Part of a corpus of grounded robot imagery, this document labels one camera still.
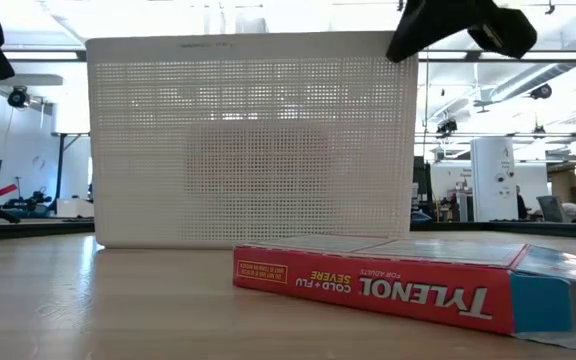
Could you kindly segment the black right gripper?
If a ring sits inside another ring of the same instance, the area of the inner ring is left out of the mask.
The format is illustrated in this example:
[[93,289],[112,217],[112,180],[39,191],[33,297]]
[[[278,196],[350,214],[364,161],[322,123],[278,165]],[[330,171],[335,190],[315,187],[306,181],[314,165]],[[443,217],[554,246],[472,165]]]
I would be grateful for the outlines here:
[[398,63],[498,10],[493,0],[406,0],[386,57]]

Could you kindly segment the white perforated plastic basket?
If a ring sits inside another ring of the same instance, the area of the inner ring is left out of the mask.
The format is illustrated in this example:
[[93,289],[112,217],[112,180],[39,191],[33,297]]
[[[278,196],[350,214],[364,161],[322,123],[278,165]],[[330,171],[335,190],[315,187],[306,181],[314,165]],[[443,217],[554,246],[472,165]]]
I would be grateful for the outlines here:
[[[418,61],[387,32],[87,42],[95,232],[222,248],[409,229]],[[231,48],[180,48],[230,42]]]

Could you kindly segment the red Tylenol medicine box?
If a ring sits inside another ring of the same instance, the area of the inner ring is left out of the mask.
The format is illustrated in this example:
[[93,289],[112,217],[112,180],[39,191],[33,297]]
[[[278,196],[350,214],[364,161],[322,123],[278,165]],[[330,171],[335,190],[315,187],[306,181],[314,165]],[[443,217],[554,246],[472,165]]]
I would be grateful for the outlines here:
[[576,255],[521,243],[308,235],[239,245],[236,286],[576,349]]

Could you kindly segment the white kiosk pillar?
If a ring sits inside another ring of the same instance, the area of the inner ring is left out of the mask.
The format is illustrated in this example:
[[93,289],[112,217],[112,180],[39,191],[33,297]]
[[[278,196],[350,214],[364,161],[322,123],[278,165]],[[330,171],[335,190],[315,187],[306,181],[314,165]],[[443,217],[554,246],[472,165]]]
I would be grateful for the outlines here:
[[518,218],[513,143],[507,137],[471,141],[474,220]]

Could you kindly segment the person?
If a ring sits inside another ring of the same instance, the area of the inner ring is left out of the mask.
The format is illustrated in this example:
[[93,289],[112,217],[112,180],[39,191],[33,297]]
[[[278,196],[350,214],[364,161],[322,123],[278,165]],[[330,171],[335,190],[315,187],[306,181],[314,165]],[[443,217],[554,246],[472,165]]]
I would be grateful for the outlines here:
[[517,202],[517,214],[519,220],[525,220],[528,217],[528,210],[525,205],[524,199],[520,194],[520,186],[516,186],[516,202]]

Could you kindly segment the grey office chair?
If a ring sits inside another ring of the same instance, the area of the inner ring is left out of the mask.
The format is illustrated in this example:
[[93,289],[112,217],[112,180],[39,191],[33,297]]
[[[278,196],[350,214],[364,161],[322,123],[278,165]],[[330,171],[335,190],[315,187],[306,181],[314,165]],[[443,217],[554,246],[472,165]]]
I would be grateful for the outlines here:
[[545,222],[567,223],[569,221],[558,196],[539,196],[537,201]]

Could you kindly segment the black background stand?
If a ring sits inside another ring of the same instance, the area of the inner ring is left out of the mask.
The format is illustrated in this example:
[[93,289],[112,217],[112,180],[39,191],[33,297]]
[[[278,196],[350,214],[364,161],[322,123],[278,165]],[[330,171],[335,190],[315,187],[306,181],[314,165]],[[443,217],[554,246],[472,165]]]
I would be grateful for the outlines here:
[[89,133],[59,133],[57,175],[53,202],[49,206],[57,214],[61,199],[88,198],[91,182],[91,141]]

